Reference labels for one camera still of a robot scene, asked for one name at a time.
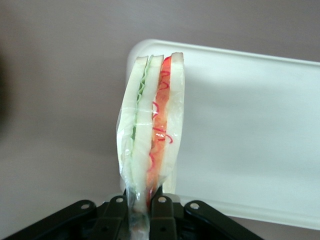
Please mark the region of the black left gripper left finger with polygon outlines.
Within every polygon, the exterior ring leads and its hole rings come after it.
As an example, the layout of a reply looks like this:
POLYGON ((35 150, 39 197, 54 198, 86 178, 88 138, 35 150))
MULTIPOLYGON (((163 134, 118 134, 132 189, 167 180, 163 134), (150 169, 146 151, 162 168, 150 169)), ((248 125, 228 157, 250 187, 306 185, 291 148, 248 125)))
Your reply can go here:
POLYGON ((77 201, 9 236, 6 240, 126 240, 128 213, 124 195, 97 206, 77 201))

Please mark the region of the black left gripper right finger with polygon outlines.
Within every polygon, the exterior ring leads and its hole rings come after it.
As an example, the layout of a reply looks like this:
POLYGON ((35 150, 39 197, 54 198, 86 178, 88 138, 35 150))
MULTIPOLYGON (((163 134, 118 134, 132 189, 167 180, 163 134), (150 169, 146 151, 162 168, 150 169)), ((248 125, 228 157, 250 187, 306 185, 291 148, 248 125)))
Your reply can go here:
POLYGON ((261 240, 262 238, 200 200, 185 205, 160 188, 150 204, 150 240, 261 240))

